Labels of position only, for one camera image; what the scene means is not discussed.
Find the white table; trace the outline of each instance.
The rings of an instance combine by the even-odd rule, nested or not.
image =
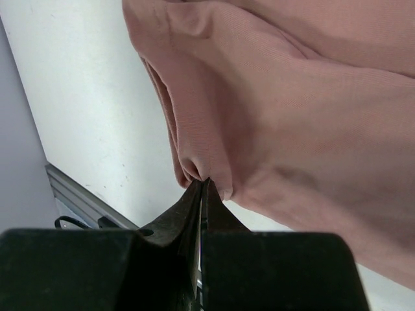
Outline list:
[[[0,14],[48,161],[138,226],[166,210],[183,189],[121,0],[0,0]],[[227,206],[250,229],[286,229]],[[373,310],[413,310],[413,291],[361,273]]]

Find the white surface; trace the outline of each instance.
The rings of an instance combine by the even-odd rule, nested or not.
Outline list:
[[[0,0],[0,14],[48,160],[138,226],[175,202],[167,127],[121,0]],[[284,228],[227,205],[251,229]],[[414,310],[414,292],[362,276],[373,310]]]

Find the garment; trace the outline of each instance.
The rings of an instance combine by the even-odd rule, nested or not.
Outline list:
[[[415,1],[124,0],[178,182],[415,289]]]

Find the black cable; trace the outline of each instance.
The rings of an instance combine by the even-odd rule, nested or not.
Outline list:
[[[73,224],[81,229],[91,229],[91,227],[87,226],[86,224],[80,222],[79,220],[76,220],[75,218],[69,217],[69,216],[61,216],[57,218],[54,221],[54,227],[57,229],[62,229],[61,220],[65,222],[69,222],[70,224]]]

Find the pink fabric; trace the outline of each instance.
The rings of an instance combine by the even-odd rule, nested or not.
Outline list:
[[[124,0],[182,186],[415,289],[415,1]]]

